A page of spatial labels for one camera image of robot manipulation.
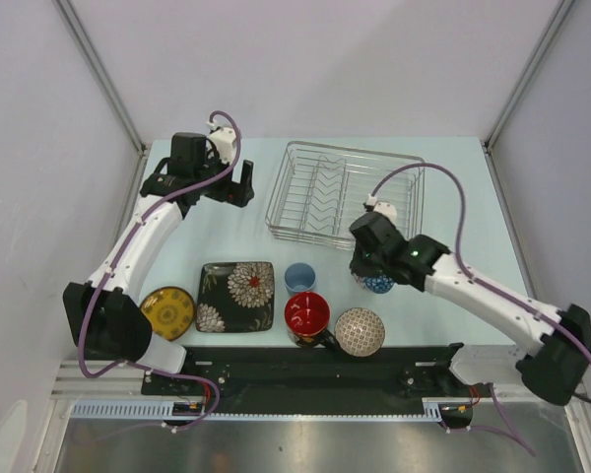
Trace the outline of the blue triangle pattern bowl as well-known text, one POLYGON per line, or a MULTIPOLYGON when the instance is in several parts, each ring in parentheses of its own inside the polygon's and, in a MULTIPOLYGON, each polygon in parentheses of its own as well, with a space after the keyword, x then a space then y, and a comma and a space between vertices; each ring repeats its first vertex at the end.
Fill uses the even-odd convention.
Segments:
POLYGON ((395 282, 385 275, 368 277, 355 276, 355 279, 363 289, 378 295, 387 294, 395 286, 395 282))

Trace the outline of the metal wire dish rack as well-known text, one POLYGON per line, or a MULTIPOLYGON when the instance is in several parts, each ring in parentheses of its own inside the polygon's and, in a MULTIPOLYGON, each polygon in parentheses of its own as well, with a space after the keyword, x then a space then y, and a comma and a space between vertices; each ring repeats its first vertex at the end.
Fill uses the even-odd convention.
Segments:
POLYGON ((351 250, 350 224, 390 172, 421 158, 329 144, 287 145, 265 223, 277 239, 351 250))

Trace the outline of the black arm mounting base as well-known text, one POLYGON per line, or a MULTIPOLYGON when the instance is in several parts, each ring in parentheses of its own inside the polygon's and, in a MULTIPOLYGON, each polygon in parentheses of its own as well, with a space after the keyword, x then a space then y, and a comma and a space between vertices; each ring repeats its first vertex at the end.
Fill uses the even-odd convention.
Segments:
POLYGON ((459 381, 449 366, 460 346, 382 348, 356 358, 326 348, 202 347, 184 371, 212 381, 219 414, 419 414, 427 398, 487 400, 484 384, 459 381))

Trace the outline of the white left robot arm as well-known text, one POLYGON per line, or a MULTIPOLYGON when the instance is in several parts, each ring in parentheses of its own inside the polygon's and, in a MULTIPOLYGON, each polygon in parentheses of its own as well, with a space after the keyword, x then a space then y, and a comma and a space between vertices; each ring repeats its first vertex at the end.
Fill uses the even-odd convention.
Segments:
POLYGON ((240 156, 234 125, 210 122, 206 134, 178 132, 167 157, 144 180, 125 230, 84 283, 71 282, 63 303, 84 376, 89 355, 163 373, 174 392, 191 391, 198 371, 186 350, 155 332, 139 305, 146 276, 164 243, 202 197, 239 208, 253 198, 253 163, 240 156))

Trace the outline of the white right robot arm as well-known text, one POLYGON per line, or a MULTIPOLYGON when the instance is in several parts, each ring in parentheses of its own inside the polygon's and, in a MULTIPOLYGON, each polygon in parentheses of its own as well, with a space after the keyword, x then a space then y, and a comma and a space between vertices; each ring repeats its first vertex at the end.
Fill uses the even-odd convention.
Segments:
POLYGON ((499 330, 523 352, 515 364, 537 397, 564 406, 591 367, 591 318, 577 304, 565 309, 527 299, 474 273, 441 242, 406 239, 385 215, 368 211, 349 227, 355 239, 351 271, 456 304, 499 330))

